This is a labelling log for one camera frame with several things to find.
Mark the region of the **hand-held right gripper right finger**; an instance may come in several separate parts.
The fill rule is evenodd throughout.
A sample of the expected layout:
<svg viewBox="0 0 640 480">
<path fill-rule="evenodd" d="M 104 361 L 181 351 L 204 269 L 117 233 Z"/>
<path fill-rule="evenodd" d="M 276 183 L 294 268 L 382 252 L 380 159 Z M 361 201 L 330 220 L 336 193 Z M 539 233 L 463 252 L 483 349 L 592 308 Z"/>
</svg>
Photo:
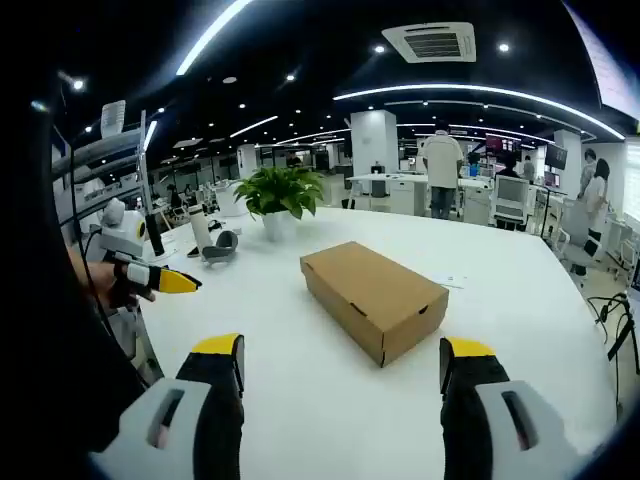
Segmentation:
<svg viewBox="0 0 640 480">
<path fill-rule="evenodd" d="M 446 479 L 573 479 L 589 465 L 559 413 L 494 350 L 443 337 L 439 352 Z"/>
</svg>

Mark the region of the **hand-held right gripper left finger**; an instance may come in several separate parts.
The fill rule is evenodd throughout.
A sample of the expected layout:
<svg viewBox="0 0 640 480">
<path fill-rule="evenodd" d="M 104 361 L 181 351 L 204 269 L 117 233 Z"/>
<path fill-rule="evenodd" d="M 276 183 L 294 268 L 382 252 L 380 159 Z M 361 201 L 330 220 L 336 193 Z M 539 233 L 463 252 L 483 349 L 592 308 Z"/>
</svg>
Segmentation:
<svg viewBox="0 0 640 480">
<path fill-rule="evenodd" d="M 238 479 L 244 424 L 244 336 L 196 344 L 174 378 L 162 378 L 120 417 L 91 455 L 101 479 Z"/>
</svg>

